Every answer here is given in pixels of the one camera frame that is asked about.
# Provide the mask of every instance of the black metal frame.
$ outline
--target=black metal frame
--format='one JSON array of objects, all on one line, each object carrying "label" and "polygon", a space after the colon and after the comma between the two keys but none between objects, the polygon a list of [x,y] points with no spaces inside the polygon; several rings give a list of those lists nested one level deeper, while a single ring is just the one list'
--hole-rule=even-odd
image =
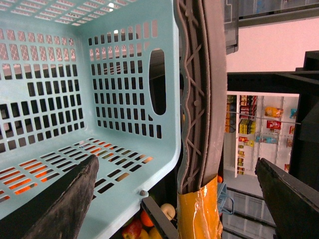
[{"label": "black metal frame", "polygon": [[319,191],[319,51],[296,70],[228,73],[228,90],[300,94],[289,173]]},{"label": "black metal frame", "polygon": [[152,197],[142,199],[142,208],[150,217],[163,239],[178,239],[178,231],[168,220]]}]

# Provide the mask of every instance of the yellow tape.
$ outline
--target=yellow tape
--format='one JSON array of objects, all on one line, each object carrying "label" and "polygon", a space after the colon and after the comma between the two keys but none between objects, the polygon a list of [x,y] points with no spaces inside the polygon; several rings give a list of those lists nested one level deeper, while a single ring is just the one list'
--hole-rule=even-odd
[{"label": "yellow tape", "polygon": [[217,177],[195,193],[178,195],[180,239],[220,239],[223,226],[217,210]]}]

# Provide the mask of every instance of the light blue plastic basket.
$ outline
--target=light blue plastic basket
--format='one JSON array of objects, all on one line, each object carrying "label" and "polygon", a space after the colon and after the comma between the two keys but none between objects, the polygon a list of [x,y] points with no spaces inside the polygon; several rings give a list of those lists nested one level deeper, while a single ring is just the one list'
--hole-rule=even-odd
[{"label": "light blue plastic basket", "polygon": [[[227,198],[230,200],[231,209],[224,208]],[[234,199],[227,194],[226,183],[217,184],[217,209],[219,213],[224,213],[227,215],[234,214]]]},{"label": "light blue plastic basket", "polygon": [[[179,156],[172,1],[4,0],[0,10],[0,218],[93,153],[100,169],[79,238],[109,238]],[[149,84],[158,48],[161,116]]]}]

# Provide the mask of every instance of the orange fruit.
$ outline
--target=orange fruit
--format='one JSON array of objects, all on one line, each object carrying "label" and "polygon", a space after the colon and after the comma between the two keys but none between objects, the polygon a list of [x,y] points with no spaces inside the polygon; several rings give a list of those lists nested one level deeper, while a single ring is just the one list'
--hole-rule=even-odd
[{"label": "orange fruit", "polygon": [[150,239],[162,239],[156,228],[152,228],[149,232]]},{"label": "orange fruit", "polygon": [[223,178],[222,178],[221,176],[219,176],[219,175],[218,175],[218,177],[217,177],[217,182],[218,182],[218,183],[222,183],[222,182],[223,182]]},{"label": "orange fruit", "polygon": [[143,210],[141,213],[141,221],[143,225],[147,227],[152,227],[154,226],[154,223],[151,221],[150,217],[147,215],[147,213]]}]

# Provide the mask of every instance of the red package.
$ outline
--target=red package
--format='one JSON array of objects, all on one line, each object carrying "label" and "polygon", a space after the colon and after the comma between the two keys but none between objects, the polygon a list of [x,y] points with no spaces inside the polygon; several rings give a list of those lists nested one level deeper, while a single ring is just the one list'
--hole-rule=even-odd
[{"label": "red package", "polygon": [[270,129],[281,129],[281,122],[275,120],[268,120],[267,121],[267,128]]},{"label": "red package", "polygon": [[247,137],[239,137],[238,141],[239,142],[246,142],[246,141],[248,141],[248,138]]}]

